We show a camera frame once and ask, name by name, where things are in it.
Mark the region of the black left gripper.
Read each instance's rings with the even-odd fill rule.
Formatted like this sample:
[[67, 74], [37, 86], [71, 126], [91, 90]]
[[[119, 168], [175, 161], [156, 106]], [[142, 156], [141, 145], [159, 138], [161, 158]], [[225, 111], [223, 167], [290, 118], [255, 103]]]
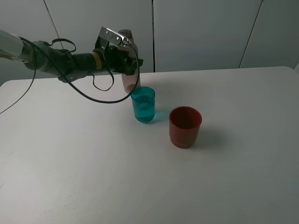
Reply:
[[95, 61], [95, 68], [92, 72], [99, 73], [105, 71], [113, 71], [122, 73], [126, 76], [132, 76], [135, 71], [143, 65], [143, 59], [126, 58], [126, 52], [118, 50], [110, 42], [103, 43], [97, 39], [92, 56]]

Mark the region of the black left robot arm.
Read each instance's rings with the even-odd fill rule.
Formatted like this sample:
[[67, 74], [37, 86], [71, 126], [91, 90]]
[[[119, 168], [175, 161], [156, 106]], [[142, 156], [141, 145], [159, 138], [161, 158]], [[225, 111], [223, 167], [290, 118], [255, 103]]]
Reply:
[[124, 35], [102, 27], [95, 48], [89, 53], [54, 49], [52, 44], [37, 41], [29, 44], [19, 36], [0, 32], [0, 56], [21, 61], [30, 70], [51, 74], [64, 83], [106, 71], [134, 75], [143, 64], [137, 59], [133, 43]]

